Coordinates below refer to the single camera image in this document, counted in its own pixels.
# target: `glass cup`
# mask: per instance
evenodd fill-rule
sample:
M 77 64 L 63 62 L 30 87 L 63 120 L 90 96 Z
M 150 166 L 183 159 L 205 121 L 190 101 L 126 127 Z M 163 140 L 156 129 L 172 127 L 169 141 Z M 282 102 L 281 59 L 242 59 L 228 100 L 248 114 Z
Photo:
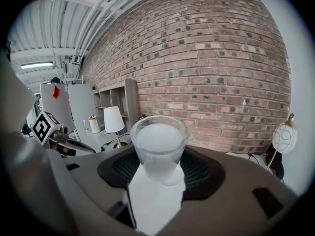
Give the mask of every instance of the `glass cup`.
M 147 177 L 163 183 L 174 173 L 189 133 L 175 118 L 151 116 L 136 122 L 130 136 Z

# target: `gold lamp stem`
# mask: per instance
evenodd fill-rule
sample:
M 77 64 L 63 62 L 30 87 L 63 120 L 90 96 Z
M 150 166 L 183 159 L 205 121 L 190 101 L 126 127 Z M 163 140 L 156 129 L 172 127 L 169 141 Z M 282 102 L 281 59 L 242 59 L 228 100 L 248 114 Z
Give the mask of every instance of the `gold lamp stem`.
M 272 158 L 271 158 L 270 162 L 268 163 L 268 166 L 267 166 L 266 170 L 268 170 L 268 169 L 269 169 L 269 167 L 270 167 L 270 165 L 272 164 L 272 161 L 274 160 L 274 158 L 275 158 L 276 154 L 277 154 L 277 150 L 275 149 L 275 153 L 274 153 L 274 155 L 272 156 Z
M 116 132 L 116 139 L 117 139 L 117 147 L 118 147 L 118 148 L 121 148 L 122 146 L 124 146 L 124 145 L 120 142 L 120 140 L 119 140 L 118 132 Z

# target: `ceiling light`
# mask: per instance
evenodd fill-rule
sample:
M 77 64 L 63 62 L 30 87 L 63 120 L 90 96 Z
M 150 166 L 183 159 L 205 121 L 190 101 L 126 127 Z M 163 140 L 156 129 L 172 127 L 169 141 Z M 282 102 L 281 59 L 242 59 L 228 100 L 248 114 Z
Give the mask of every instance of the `ceiling light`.
M 32 63 L 32 64 L 24 64 L 21 65 L 22 69 L 27 68 L 34 68 L 34 67 L 41 67 L 41 66 L 53 66 L 54 64 L 52 62 L 40 62 L 40 63 Z

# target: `ceiling pipe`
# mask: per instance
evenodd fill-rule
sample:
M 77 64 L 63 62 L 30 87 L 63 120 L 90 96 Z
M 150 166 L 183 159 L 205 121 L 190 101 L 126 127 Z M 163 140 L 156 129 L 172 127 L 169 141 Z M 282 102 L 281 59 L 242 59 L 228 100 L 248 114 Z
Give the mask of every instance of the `ceiling pipe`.
M 96 29 L 95 33 L 93 34 L 93 36 L 91 38 L 89 38 L 89 42 L 87 43 L 87 45 L 84 47 L 84 45 L 82 45 L 81 47 L 81 51 L 83 50 L 82 54 L 80 55 L 81 57 L 84 55 L 84 53 L 86 52 L 86 50 L 88 49 L 89 45 L 91 44 L 91 42 L 93 41 L 93 39 L 95 38 L 95 36 L 97 35 L 97 33 L 99 32 L 99 30 L 104 26 L 104 24 L 111 18 L 111 16 L 116 13 L 116 11 L 121 8 L 125 3 L 129 2 L 130 0 L 125 0 L 123 1 L 119 6 L 117 6 L 116 10 L 113 10 L 112 13 L 110 15 L 108 15 L 108 17 L 99 25 L 99 27 Z
M 109 18 L 109 16 L 107 18 L 105 18 L 107 12 L 110 10 L 110 8 L 115 4 L 117 3 L 117 1 L 119 0 L 111 0 L 108 5 L 106 7 L 104 7 L 104 9 L 101 11 L 101 13 L 98 15 L 98 17 L 95 19 L 92 27 L 90 27 L 89 31 L 88 31 L 88 34 L 86 35 L 86 37 L 84 38 L 84 41 L 83 41 L 83 44 L 82 44 L 82 47 L 83 46 L 86 46 L 87 45 L 87 42 L 89 41 L 93 31 L 95 30 L 95 28 L 100 24 L 100 22 L 102 20 L 104 20 L 103 22 L 106 22 Z M 79 54 L 79 57 L 78 57 L 78 63 L 80 63 L 80 60 L 82 58 L 82 54 L 83 54 L 83 49 L 81 48 L 81 51 L 80 51 L 80 54 Z
M 79 49 L 79 46 L 80 46 L 80 43 L 81 43 L 81 40 L 82 40 L 82 37 L 84 35 L 84 32 L 86 31 L 86 28 L 88 27 L 89 25 L 89 22 L 90 20 L 92 19 L 92 17 L 94 16 L 94 14 L 97 12 L 99 6 L 104 2 L 104 0 L 97 0 L 97 2 L 94 4 L 94 6 L 92 7 L 92 9 L 90 10 L 86 20 L 84 21 L 84 24 L 82 25 L 81 27 L 81 30 L 80 30 L 80 33 L 79 33 L 79 36 L 78 36 L 78 40 L 77 40 L 77 43 L 76 43 L 76 46 L 75 46 L 75 51 L 73 53 L 73 56 L 72 56 L 72 61 L 75 61 L 75 57 L 77 55 L 77 51 Z

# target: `table lamp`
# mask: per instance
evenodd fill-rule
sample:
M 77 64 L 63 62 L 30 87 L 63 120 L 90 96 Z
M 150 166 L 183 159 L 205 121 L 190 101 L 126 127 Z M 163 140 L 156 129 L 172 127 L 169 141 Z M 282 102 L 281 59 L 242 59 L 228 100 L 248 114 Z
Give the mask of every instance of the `table lamp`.
M 266 168 L 267 170 L 269 169 L 277 152 L 287 154 L 294 149 L 297 142 L 297 130 L 294 125 L 293 118 L 294 114 L 290 114 L 288 120 L 280 123 L 275 130 L 272 137 L 272 146 L 275 148 L 275 153 Z
M 107 133 L 116 133 L 117 144 L 114 145 L 114 148 L 127 145 L 119 140 L 118 131 L 122 130 L 125 124 L 118 107 L 104 108 L 104 124 Z

